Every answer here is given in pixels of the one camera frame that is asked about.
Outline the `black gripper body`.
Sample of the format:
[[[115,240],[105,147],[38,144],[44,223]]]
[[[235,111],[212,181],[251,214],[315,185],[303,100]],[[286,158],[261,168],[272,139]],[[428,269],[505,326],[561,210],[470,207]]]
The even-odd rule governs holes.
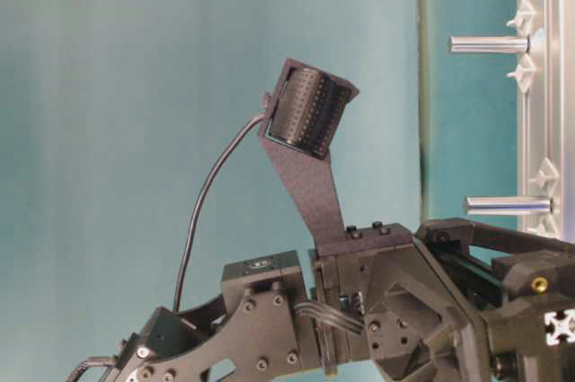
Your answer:
[[[342,254],[311,252],[312,317],[327,374],[371,360],[387,381],[571,381],[574,298],[508,299],[491,261],[442,265],[416,233],[350,227]]]

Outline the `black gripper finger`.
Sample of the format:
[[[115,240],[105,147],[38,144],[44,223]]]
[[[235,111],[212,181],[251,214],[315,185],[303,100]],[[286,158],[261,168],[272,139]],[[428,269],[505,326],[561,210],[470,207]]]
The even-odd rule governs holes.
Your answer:
[[[463,218],[428,220],[419,227],[416,236],[442,265],[458,262],[482,265],[470,256],[470,246],[509,254],[546,251],[554,262],[563,259],[574,263],[573,244]]]
[[[508,299],[541,292],[535,286],[538,278],[546,280],[545,292],[574,298],[574,256],[571,254],[548,250],[518,253],[493,259],[491,267],[502,281]]]

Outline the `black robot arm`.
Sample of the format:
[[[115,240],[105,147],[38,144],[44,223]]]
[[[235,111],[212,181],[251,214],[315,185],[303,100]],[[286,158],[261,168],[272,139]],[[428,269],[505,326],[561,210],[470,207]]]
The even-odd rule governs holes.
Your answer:
[[[311,256],[311,289],[294,252],[228,264],[219,296],[156,309],[71,379],[205,381],[229,361],[230,381],[271,381],[363,360],[387,381],[574,378],[572,244],[450,218],[351,226]]]

